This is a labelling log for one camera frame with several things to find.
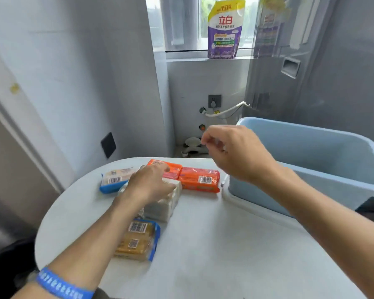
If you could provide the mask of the person's right hand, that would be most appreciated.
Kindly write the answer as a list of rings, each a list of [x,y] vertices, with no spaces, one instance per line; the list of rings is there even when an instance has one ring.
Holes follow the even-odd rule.
[[[209,152],[220,169],[256,186],[280,172],[280,165],[252,130],[242,125],[227,126],[226,151]]]

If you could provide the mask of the person's left hand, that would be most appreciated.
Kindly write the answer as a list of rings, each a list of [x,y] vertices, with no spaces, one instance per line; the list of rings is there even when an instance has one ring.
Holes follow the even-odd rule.
[[[175,189],[174,184],[163,181],[163,174],[170,171],[166,163],[148,165],[132,174],[124,192],[113,205],[124,214],[135,216],[146,205],[164,199]]]

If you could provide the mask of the white soap packet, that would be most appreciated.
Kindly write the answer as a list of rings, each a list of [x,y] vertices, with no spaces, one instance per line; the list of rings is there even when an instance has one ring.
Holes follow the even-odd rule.
[[[169,222],[175,207],[177,206],[181,191],[182,185],[181,182],[174,179],[162,178],[162,180],[167,184],[173,184],[173,192],[163,197],[159,201],[155,201],[146,205],[138,213],[138,217],[143,219],[150,219],[160,222]]]

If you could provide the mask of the person's left forearm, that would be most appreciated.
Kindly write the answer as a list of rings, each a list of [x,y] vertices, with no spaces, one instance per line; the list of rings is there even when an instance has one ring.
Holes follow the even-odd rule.
[[[96,291],[110,259],[135,216],[124,214],[112,204],[95,223],[47,266],[74,286]],[[60,299],[27,283],[11,299]]]

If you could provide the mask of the person's right forearm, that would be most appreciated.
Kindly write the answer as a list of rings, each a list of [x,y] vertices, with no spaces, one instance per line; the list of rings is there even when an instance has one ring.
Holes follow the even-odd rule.
[[[374,299],[374,222],[278,164],[256,174],[253,182],[289,211],[362,293]]]

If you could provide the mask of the orange soap packet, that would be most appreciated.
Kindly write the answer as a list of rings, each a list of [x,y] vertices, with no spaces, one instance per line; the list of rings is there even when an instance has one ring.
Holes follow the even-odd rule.
[[[220,192],[220,172],[218,170],[183,167],[178,180],[185,190]]]
[[[163,173],[163,178],[172,179],[172,180],[179,179],[181,170],[183,168],[183,166],[180,164],[170,163],[170,162],[163,161],[163,160],[151,159],[147,163],[147,165],[155,165],[155,164],[160,164],[160,163],[165,163],[169,167],[169,171],[165,171]]]

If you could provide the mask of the white drain pipe fitting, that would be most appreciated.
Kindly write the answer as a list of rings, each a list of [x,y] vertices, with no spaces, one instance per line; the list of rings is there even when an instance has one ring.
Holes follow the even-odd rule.
[[[198,158],[201,156],[208,156],[209,151],[206,145],[202,145],[201,139],[198,137],[189,137],[185,140],[181,150],[183,158],[193,157]]]

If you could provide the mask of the pale soap packet blue wrap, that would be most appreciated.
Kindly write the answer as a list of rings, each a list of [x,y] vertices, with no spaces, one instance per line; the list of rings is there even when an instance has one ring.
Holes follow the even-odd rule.
[[[103,194],[118,192],[130,179],[137,168],[117,169],[101,174],[99,191]]]

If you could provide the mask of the yellow soap packet blue wrap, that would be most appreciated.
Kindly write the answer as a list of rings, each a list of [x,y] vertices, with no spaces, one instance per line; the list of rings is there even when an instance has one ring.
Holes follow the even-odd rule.
[[[160,236],[161,227],[157,222],[135,218],[116,248],[114,256],[152,262]]]

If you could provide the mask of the purple white detergent pouch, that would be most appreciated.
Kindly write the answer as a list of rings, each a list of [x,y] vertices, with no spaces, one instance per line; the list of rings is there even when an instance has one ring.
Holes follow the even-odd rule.
[[[236,57],[246,0],[215,1],[208,16],[208,58]]]

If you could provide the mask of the light blue plastic bin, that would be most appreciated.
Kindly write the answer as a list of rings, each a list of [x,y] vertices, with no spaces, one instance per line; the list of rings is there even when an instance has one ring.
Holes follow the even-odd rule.
[[[351,132],[245,117],[281,165],[349,209],[374,197],[374,142]]]

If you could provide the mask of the window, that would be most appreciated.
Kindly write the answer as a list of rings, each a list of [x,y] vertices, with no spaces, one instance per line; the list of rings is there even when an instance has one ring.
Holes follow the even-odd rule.
[[[145,0],[153,47],[167,53],[200,52],[208,49],[209,13],[216,1],[223,0]],[[251,49],[259,0],[245,0],[239,54]]]

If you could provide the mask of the grey appliance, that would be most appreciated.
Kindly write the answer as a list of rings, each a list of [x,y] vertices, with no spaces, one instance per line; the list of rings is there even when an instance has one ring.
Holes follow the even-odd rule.
[[[289,47],[301,1],[287,0],[276,49],[251,59],[242,117],[347,131],[374,141],[374,0],[313,0],[310,34]]]

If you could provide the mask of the blue wristband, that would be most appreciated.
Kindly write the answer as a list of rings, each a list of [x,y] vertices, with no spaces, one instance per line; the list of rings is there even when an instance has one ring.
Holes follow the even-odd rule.
[[[43,268],[35,281],[51,295],[60,299],[92,299],[95,291],[86,290],[63,280],[48,267]]]

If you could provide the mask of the black wall plate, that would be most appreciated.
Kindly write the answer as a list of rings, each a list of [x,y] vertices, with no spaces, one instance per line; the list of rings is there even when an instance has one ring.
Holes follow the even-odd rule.
[[[116,143],[112,132],[109,132],[101,141],[101,148],[105,154],[106,159],[109,159],[116,150]]]

